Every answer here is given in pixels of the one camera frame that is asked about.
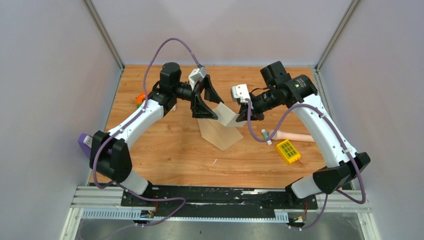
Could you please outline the purple box with card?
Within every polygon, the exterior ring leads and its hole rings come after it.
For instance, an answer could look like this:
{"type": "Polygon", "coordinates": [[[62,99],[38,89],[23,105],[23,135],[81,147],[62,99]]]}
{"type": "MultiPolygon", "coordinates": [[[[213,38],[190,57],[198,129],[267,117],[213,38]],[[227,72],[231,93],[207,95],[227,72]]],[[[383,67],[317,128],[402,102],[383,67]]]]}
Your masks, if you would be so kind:
{"type": "Polygon", "coordinates": [[[90,159],[91,157],[92,140],[93,137],[86,133],[82,133],[77,140],[81,150],[83,151],[87,159],[90,159]]]}

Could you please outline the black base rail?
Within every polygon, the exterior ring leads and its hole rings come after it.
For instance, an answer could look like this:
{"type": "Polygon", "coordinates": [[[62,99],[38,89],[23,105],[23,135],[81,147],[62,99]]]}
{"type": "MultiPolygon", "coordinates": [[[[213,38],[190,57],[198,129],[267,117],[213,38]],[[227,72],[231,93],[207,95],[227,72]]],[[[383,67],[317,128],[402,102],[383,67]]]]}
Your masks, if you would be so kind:
{"type": "Polygon", "coordinates": [[[293,210],[303,215],[306,210],[317,210],[316,197],[311,195],[295,200],[283,189],[234,188],[210,186],[150,185],[143,200],[124,192],[123,207],[153,208],[155,216],[165,217],[186,200],[174,217],[270,219],[276,210],[293,210]]]}

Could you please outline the white green glue stick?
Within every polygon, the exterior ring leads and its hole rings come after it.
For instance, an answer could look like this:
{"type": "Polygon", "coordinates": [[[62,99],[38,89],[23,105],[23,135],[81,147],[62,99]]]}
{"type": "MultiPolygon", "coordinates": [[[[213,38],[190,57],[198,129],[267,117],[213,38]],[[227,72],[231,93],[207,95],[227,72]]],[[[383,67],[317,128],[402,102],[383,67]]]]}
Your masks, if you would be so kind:
{"type": "Polygon", "coordinates": [[[268,133],[265,129],[261,130],[261,134],[262,134],[264,139],[267,139],[267,141],[266,141],[267,145],[268,146],[272,145],[272,141],[269,139],[269,135],[268,135],[268,133]]]}

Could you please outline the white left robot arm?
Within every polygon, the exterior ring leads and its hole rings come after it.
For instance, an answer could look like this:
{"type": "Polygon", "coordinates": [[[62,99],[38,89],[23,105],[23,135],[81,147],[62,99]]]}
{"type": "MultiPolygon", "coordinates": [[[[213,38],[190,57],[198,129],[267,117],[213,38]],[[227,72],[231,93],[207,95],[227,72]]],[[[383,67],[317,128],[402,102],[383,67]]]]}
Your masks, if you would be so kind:
{"type": "Polygon", "coordinates": [[[190,102],[195,119],[218,120],[218,115],[205,101],[221,103],[223,100],[213,88],[210,75],[199,65],[181,81],[181,68],[175,62],[162,66],[159,80],[153,86],[142,105],[126,120],[109,132],[97,131],[91,140],[89,167],[117,185],[134,192],[134,200],[140,206],[149,206],[153,193],[149,181],[133,170],[130,149],[138,138],[155,122],[162,119],[177,104],[177,100],[190,102]]]}

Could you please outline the yellow building block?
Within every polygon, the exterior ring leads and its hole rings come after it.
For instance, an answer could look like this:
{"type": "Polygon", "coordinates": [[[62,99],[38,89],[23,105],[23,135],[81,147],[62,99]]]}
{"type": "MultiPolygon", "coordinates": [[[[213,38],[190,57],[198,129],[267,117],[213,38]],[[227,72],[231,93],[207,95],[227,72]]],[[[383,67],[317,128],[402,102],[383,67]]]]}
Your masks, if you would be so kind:
{"type": "Polygon", "coordinates": [[[301,154],[288,139],[278,143],[275,146],[275,150],[287,165],[291,165],[301,159],[301,154]]]}

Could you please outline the lined letter paper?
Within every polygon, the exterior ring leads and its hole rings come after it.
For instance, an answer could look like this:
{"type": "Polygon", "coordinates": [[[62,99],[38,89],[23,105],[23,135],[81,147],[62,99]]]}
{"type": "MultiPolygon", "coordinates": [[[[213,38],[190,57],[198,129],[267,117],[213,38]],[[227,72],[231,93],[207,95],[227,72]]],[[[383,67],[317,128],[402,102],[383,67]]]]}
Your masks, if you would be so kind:
{"type": "Polygon", "coordinates": [[[238,113],[232,111],[224,103],[220,102],[217,107],[213,109],[213,112],[217,115],[217,121],[224,127],[243,127],[247,121],[237,122],[237,118],[240,116],[238,113]]]}

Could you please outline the tan paper envelope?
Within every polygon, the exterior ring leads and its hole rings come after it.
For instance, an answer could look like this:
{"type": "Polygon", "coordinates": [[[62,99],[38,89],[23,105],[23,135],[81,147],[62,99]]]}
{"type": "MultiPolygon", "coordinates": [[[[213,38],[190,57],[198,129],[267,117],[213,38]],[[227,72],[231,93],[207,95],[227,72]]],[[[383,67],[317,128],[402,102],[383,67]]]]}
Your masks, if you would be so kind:
{"type": "Polygon", "coordinates": [[[221,151],[243,139],[243,135],[236,127],[223,126],[213,119],[198,119],[197,122],[201,137],[221,151]]]}

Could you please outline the orange curved toy track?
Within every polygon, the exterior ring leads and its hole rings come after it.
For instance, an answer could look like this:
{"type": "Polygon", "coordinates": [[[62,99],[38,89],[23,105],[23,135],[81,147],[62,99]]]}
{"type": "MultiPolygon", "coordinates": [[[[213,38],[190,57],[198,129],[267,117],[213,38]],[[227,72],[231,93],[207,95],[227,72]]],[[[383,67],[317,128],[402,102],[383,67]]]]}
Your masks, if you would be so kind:
{"type": "Polygon", "coordinates": [[[140,95],[138,95],[135,99],[136,106],[142,105],[144,103],[144,101],[146,100],[147,96],[148,95],[144,94],[144,93],[141,93],[140,95]]]}

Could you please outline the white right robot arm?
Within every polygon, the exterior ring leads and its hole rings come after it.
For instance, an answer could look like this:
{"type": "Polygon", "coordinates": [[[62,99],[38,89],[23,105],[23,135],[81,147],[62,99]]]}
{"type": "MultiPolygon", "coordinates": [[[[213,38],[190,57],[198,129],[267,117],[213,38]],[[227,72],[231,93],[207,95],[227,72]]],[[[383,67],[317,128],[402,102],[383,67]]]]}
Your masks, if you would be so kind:
{"type": "Polygon", "coordinates": [[[298,209],[305,203],[306,197],[339,192],[342,186],[354,179],[359,182],[361,199],[348,194],[345,197],[363,204],[366,192],[361,172],[371,162],[370,157],[366,152],[358,152],[343,136],[325,109],[312,80],[304,74],[291,77],[280,61],[262,68],[260,73],[265,83],[264,92],[255,95],[246,84],[231,88],[231,97],[240,106],[236,120],[246,121],[252,132],[252,121],[262,121],[266,111],[286,106],[287,111],[276,129],[290,112],[294,112],[314,139],[325,162],[325,167],[286,186],[286,204],[298,209]]]}

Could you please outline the pink toy microphone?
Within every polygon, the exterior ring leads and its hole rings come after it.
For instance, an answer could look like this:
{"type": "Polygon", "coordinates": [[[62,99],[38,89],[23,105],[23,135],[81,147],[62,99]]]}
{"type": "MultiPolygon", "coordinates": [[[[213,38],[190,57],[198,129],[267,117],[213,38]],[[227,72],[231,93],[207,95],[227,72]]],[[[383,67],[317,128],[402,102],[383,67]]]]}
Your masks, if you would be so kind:
{"type": "Polygon", "coordinates": [[[271,137],[272,140],[289,140],[289,141],[299,141],[299,142],[315,142],[313,137],[308,134],[300,134],[300,133],[291,133],[284,132],[280,130],[276,130],[275,134],[271,137]]]}

